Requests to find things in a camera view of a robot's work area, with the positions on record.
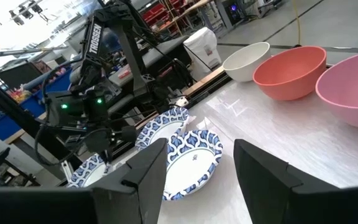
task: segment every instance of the white table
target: white table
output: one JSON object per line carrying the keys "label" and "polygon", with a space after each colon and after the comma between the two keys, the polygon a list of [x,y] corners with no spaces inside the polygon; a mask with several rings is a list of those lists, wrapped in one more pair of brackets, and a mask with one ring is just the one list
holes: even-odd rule
{"label": "white table", "polygon": [[213,130],[224,154],[201,190],[162,203],[158,224],[252,223],[234,168],[237,138],[335,186],[358,185],[358,128],[335,118],[315,93],[277,102],[255,83],[231,81],[191,108],[190,115],[196,119],[187,130]]}

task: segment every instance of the metal pole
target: metal pole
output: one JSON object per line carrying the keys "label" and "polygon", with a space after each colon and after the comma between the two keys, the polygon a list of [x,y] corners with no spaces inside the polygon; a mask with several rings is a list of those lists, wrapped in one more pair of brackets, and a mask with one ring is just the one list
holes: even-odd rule
{"label": "metal pole", "polygon": [[0,57],[8,56],[8,55],[19,55],[19,54],[27,54],[27,53],[46,52],[52,50],[61,50],[66,48],[68,48],[68,46],[49,47],[44,49],[7,50],[7,51],[0,52]]}
{"label": "metal pole", "polygon": [[[0,110],[11,117],[25,132],[35,138],[40,124],[2,89],[0,89]],[[59,160],[70,153],[69,150],[47,130],[41,135],[39,143]],[[74,169],[77,169],[82,164],[76,156],[73,156],[69,162],[71,162]]]}

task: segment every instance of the black cable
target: black cable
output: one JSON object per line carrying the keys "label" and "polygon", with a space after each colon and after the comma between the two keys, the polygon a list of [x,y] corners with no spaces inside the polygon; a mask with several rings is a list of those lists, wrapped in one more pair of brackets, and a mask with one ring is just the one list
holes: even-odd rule
{"label": "black cable", "polygon": [[35,137],[35,143],[36,143],[36,148],[35,148],[35,153],[37,155],[37,159],[44,165],[46,166],[55,166],[55,165],[59,165],[62,162],[66,161],[67,159],[69,159],[71,156],[73,156],[75,153],[77,153],[80,149],[81,149],[81,145],[84,143],[85,139],[88,138],[90,135],[100,132],[100,131],[110,131],[110,129],[108,128],[101,128],[101,129],[96,129],[94,131],[91,131],[90,133],[88,133],[86,136],[84,136],[83,139],[81,139],[78,143],[78,147],[74,150],[72,150],[67,156],[65,156],[63,159],[60,159],[58,162],[56,163],[51,163],[47,160],[45,160],[42,155],[40,154],[40,152],[38,151],[38,140],[37,140],[37,136]]}
{"label": "black cable", "polygon": [[[163,34],[163,33],[159,33],[159,32],[155,32],[155,31],[152,31],[152,30],[147,30],[147,29],[144,29],[143,27],[140,27],[140,26],[136,26],[136,27],[139,27],[143,30],[146,30],[146,31],[149,31],[149,32],[153,32],[154,34],[159,34],[159,35],[164,35],[166,37],[170,37],[171,39],[173,39],[173,37],[171,35],[168,35],[168,34]],[[201,60],[199,58],[199,56],[197,56],[192,50],[190,50],[186,45],[183,44],[183,46],[185,46],[187,48],[187,50],[189,50],[194,56],[196,56],[196,58],[198,58],[198,60],[200,60],[211,72],[213,72],[212,68],[209,67],[203,60]]]}
{"label": "black cable", "polygon": [[54,75],[57,71],[59,71],[59,69],[63,68],[64,66],[68,66],[68,65],[71,65],[71,64],[73,64],[73,63],[77,63],[77,62],[80,62],[80,61],[84,60],[84,58],[85,58],[85,51],[86,51],[85,45],[86,45],[86,44],[83,43],[83,46],[82,46],[82,56],[81,56],[80,59],[72,60],[72,61],[70,61],[70,62],[68,62],[68,63],[64,63],[64,64],[61,64],[61,65],[55,67],[52,71],[50,71],[50,73],[47,75],[47,77],[43,80],[43,82],[42,82],[42,87],[41,87],[41,88],[42,88],[42,96],[43,96],[43,98],[44,98],[44,101],[45,101],[46,96],[47,96],[47,92],[45,91],[45,89],[46,89],[47,82],[48,82],[49,78],[50,78],[52,75]]}
{"label": "black cable", "polygon": [[144,112],[141,112],[141,113],[138,113],[138,114],[135,114],[135,115],[125,116],[125,117],[122,117],[122,118],[109,120],[109,122],[121,121],[121,120],[124,120],[124,119],[127,119],[127,118],[133,118],[133,117],[136,117],[136,116],[139,116],[139,115],[142,115],[142,114],[146,114],[146,113],[151,113],[151,112],[155,112],[155,110],[148,110],[148,111],[144,111]]}
{"label": "black cable", "polygon": [[[175,64],[173,64],[172,66],[172,70],[175,71],[176,74],[181,74],[181,69],[176,67]],[[190,88],[190,86],[192,86],[192,83],[191,83],[191,79],[188,79],[188,77],[184,77],[182,75],[178,75],[178,78],[180,79],[180,81],[182,83],[184,83],[188,88]]]}
{"label": "black cable", "polygon": [[184,72],[187,73],[188,77],[191,78],[191,80],[194,80],[194,78],[191,76],[190,72],[187,70],[186,66],[181,62],[179,61],[178,59],[174,60],[172,59],[171,57],[169,57],[168,55],[166,55],[165,53],[163,53],[160,49],[157,48],[157,46],[155,46],[153,43],[151,43],[149,40],[147,40],[146,38],[142,37],[140,34],[138,34],[137,32],[134,32],[135,35],[137,35],[139,38],[143,39],[144,41],[146,41],[147,43],[150,44],[150,46],[152,46],[153,48],[155,48],[158,52],[160,52],[161,55],[163,55],[164,57],[166,57],[169,61],[173,62],[174,64],[177,64],[179,65],[179,67],[182,67],[182,69],[184,69]]}
{"label": "black cable", "polygon": [[170,103],[168,106],[177,106],[177,107],[182,107],[182,106],[177,105],[176,103]]}
{"label": "black cable", "polygon": [[[88,33],[89,31],[89,28],[90,26],[88,25],[86,30],[85,30],[85,33]],[[82,61],[84,58],[85,58],[85,52],[86,52],[86,40],[83,41],[82,43],[82,54],[81,54],[81,58],[78,59],[78,60],[72,60],[71,62],[68,62],[68,63],[64,63],[62,65],[59,65],[57,67],[55,67],[52,71],[50,71],[50,73],[47,75],[47,77],[43,80],[42,82],[42,86],[41,86],[41,89],[42,89],[42,97],[43,97],[43,101],[44,101],[44,105],[45,105],[45,112],[46,112],[46,117],[45,117],[45,124],[41,125],[40,129],[37,131],[37,134],[35,135],[35,142],[34,142],[34,149],[35,149],[35,154],[38,158],[38,160],[43,163],[44,165],[47,165],[47,166],[54,166],[54,165],[57,165],[57,164],[52,164],[50,163],[49,161],[46,161],[40,154],[39,154],[39,151],[38,151],[38,139],[39,137],[41,136],[42,134],[42,131],[44,131],[44,129],[47,128],[47,124],[49,123],[49,114],[50,114],[50,108],[49,108],[49,102],[47,100],[47,92],[46,92],[46,86],[47,86],[47,82],[49,80],[49,78],[54,75],[57,71],[59,71],[59,69],[61,69],[62,67],[64,66],[68,66],[68,65],[71,65],[73,63],[77,63],[77,62],[80,62]],[[61,162],[64,162],[65,160],[69,159],[75,152],[71,152],[69,153],[66,157],[64,157],[62,160],[59,161],[59,163]]]}
{"label": "black cable", "polygon": [[[137,201],[140,202],[139,188],[137,188],[136,191],[137,191]],[[143,216],[142,216],[142,206],[140,206],[140,204],[139,204],[139,215],[140,215],[140,224],[144,224],[143,223]]]}
{"label": "black cable", "polygon": [[200,60],[208,69],[209,71],[213,72],[212,68],[209,67],[201,58],[199,58],[199,56],[197,56],[192,50],[190,50],[185,44],[183,44],[183,46],[185,46],[187,48],[187,50],[189,50],[194,56],[196,56],[196,58],[198,58],[198,60]]}

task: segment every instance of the white bowl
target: white bowl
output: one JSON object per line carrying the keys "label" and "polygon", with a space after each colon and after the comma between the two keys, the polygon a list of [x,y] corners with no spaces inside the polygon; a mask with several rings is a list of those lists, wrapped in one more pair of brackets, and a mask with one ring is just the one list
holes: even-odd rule
{"label": "white bowl", "polygon": [[244,47],[223,62],[223,69],[235,81],[249,82],[256,68],[272,56],[270,44],[259,42]]}

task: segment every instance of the blue and white patterned plate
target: blue and white patterned plate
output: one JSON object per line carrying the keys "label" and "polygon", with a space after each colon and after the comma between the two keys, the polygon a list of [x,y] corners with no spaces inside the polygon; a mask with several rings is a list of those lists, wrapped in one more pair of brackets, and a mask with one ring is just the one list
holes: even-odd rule
{"label": "blue and white patterned plate", "polygon": [[173,136],[168,142],[164,200],[178,200],[202,188],[222,157],[223,145],[208,130]]}
{"label": "blue and white patterned plate", "polygon": [[189,121],[186,108],[173,108],[149,121],[137,137],[135,146],[142,150],[159,138],[170,139],[172,136],[183,134]]}
{"label": "blue and white patterned plate", "polygon": [[67,187],[87,187],[107,174],[107,172],[111,170],[110,167],[110,164],[106,166],[102,158],[98,154],[95,154],[85,160],[85,162],[74,171],[73,175],[68,180]]}

